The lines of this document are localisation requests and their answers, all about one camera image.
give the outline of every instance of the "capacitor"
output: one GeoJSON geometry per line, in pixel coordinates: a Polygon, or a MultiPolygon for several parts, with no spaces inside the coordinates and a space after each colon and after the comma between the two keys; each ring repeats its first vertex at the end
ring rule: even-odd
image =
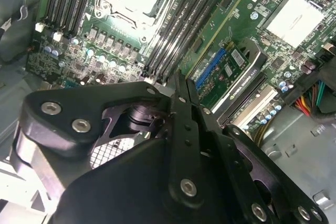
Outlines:
{"type": "Polygon", "coordinates": [[[266,118],[267,121],[272,119],[271,114],[268,113],[268,112],[265,112],[265,113],[264,113],[264,117],[266,118]]]}
{"type": "Polygon", "coordinates": [[[101,54],[101,56],[99,56],[98,60],[99,60],[100,62],[105,62],[105,60],[106,60],[106,55],[105,55],[105,54],[101,54]]]}
{"type": "Polygon", "coordinates": [[[53,51],[51,51],[51,54],[58,57],[62,54],[62,51],[59,48],[55,48],[53,51]]]}
{"type": "Polygon", "coordinates": [[[84,86],[88,80],[90,79],[90,76],[85,76],[83,79],[81,79],[80,84],[84,86]]]}
{"type": "Polygon", "coordinates": [[[292,73],[287,71],[287,72],[285,72],[283,75],[284,75],[286,78],[291,78],[292,73]]]}
{"type": "Polygon", "coordinates": [[[121,73],[124,73],[126,71],[126,64],[125,63],[120,64],[118,69],[121,73]]]}
{"type": "Polygon", "coordinates": [[[279,79],[277,83],[278,83],[279,88],[283,88],[284,86],[286,86],[286,82],[282,79],[279,79]]]}
{"type": "Polygon", "coordinates": [[[80,39],[78,39],[78,38],[73,38],[73,39],[72,39],[72,43],[73,43],[74,45],[78,45],[78,44],[80,43],[80,39]]]}
{"type": "Polygon", "coordinates": [[[306,67],[309,68],[310,70],[314,70],[316,68],[316,65],[310,60],[306,60],[304,65],[306,65],[306,67]]]}
{"type": "Polygon", "coordinates": [[[53,45],[48,45],[48,46],[44,47],[44,51],[48,52],[48,53],[51,53],[51,51],[53,51],[53,49],[54,49],[53,45]]]}
{"type": "Polygon", "coordinates": [[[293,84],[290,80],[286,80],[286,86],[287,86],[289,89],[294,88],[294,84],[293,84]]]}
{"type": "Polygon", "coordinates": [[[287,92],[288,90],[289,90],[289,88],[287,86],[284,86],[284,87],[281,88],[281,91],[283,93],[287,92]]]}
{"type": "Polygon", "coordinates": [[[277,111],[280,111],[282,109],[282,106],[278,102],[274,102],[272,104],[273,108],[275,108],[277,111]]]}
{"type": "Polygon", "coordinates": [[[103,73],[100,73],[99,75],[97,75],[97,77],[96,77],[96,82],[97,83],[101,83],[101,82],[103,82],[103,80],[104,80],[104,74],[103,73]]]}
{"type": "Polygon", "coordinates": [[[95,55],[95,50],[94,48],[90,47],[87,51],[86,51],[87,56],[92,57],[93,55],[95,55]]]}
{"type": "Polygon", "coordinates": [[[305,74],[311,74],[311,70],[307,68],[305,65],[300,66],[300,70],[305,74]]]}
{"type": "Polygon", "coordinates": [[[115,68],[117,65],[117,61],[115,59],[112,59],[109,63],[110,68],[115,68]]]}
{"type": "Polygon", "coordinates": [[[267,120],[266,120],[266,118],[263,115],[261,115],[260,117],[258,117],[258,120],[259,120],[259,122],[261,124],[266,124],[267,123],[267,120]]]}
{"type": "Polygon", "coordinates": [[[58,66],[61,67],[61,68],[65,67],[65,62],[64,61],[60,61],[58,63],[58,66]]]}
{"type": "Polygon", "coordinates": [[[270,107],[267,111],[269,112],[269,114],[270,114],[271,116],[277,114],[277,110],[276,110],[274,107],[270,107]]]}

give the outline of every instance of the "blue capacitor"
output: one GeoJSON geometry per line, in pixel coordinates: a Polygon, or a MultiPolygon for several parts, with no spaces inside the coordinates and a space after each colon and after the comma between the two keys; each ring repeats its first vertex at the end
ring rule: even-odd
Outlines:
{"type": "Polygon", "coordinates": [[[287,86],[282,87],[282,88],[281,88],[281,91],[282,91],[283,93],[287,92],[287,91],[288,91],[288,87],[287,87],[287,86]]]}

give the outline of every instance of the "black metal frame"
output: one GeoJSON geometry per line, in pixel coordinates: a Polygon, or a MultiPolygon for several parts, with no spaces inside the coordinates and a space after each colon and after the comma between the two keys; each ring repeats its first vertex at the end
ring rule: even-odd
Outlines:
{"type": "Polygon", "coordinates": [[[41,172],[34,160],[29,163],[20,155],[22,135],[43,153],[47,149],[49,166],[62,161],[70,167],[86,160],[95,146],[151,132],[150,140],[67,183],[55,223],[89,223],[94,218],[97,223],[328,223],[243,131],[218,126],[200,105],[193,81],[176,73],[171,82],[176,91],[170,98],[146,82],[39,91],[26,97],[11,155],[17,171],[26,165],[41,172]],[[58,103],[61,113],[43,113],[40,107],[47,101],[58,103]],[[73,130],[71,123],[78,118],[90,123],[89,132],[73,130]],[[197,188],[194,197],[181,190],[186,178],[197,188]],[[257,218],[253,204],[265,211],[265,221],[257,218]],[[309,221],[298,207],[307,209],[309,221]]]}

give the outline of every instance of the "yellow wire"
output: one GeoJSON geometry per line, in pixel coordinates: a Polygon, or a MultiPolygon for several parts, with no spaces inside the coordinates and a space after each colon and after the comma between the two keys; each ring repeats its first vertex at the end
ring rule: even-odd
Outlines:
{"type": "Polygon", "coordinates": [[[303,96],[301,96],[301,102],[302,102],[302,104],[303,104],[303,106],[309,111],[309,113],[310,113],[310,108],[306,105],[306,101],[305,101],[305,99],[303,98],[303,96]]]}

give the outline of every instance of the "gray metal panel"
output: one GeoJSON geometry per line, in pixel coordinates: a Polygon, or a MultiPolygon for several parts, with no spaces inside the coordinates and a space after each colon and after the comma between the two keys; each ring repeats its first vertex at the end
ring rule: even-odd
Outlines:
{"type": "MultiPolygon", "coordinates": [[[[301,112],[284,108],[266,132],[262,149],[311,198],[320,191],[336,201],[336,130],[332,125],[311,131],[319,124],[301,112]]],[[[323,209],[336,223],[336,206],[323,209]]]]}
{"type": "MultiPolygon", "coordinates": [[[[12,13],[19,10],[23,0],[0,0],[0,24],[7,21],[12,13]]],[[[34,29],[33,15],[30,14],[26,20],[13,24],[3,35],[0,41],[0,57],[4,61],[13,59],[17,54],[26,50],[31,34],[34,29]]]]}

